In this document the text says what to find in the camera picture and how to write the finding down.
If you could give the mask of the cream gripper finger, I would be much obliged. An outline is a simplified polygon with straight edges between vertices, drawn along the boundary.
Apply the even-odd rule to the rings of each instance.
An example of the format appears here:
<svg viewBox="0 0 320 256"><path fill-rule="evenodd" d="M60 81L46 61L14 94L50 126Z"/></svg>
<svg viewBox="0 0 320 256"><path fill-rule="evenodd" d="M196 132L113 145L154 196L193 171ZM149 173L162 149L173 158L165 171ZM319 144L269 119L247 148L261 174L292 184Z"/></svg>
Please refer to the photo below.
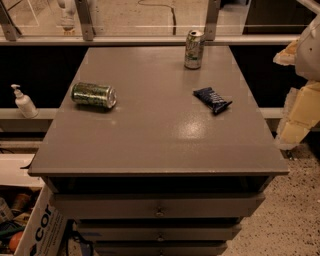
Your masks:
<svg viewBox="0 0 320 256"><path fill-rule="evenodd" d="M285 49L274 56L273 62L282 66L295 65L297 45L298 39L292 41Z"/></svg>
<svg viewBox="0 0 320 256"><path fill-rule="evenodd" d="M301 89L291 88L277 128L275 145L280 150L293 149L319 122L320 83L308 81Z"/></svg>

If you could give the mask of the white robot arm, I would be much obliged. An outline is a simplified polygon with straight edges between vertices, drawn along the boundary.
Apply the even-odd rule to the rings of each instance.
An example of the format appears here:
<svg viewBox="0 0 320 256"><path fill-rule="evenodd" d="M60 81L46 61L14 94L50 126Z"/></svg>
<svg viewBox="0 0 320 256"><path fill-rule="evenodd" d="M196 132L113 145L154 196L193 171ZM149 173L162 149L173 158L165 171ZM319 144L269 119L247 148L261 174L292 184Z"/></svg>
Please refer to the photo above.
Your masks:
<svg viewBox="0 0 320 256"><path fill-rule="evenodd" d="M291 150L320 121L320 15L298 39L277 53L273 62L293 65L296 74L307 80L301 89L290 89L277 128L275 144L281 150Z"/></svg>

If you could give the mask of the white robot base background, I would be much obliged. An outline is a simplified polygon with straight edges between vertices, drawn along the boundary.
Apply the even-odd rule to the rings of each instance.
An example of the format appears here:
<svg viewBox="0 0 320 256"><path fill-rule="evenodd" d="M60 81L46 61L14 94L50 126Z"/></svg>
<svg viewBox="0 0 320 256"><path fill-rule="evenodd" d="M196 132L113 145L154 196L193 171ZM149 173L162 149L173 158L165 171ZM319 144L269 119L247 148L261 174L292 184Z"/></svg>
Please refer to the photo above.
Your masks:
<svg viewBox="0 0 320 256"><path fill-rule="evenodd" d="M75 29L75 0L57 0L61 9L61 26L65 34L71 34Z"/></svg>

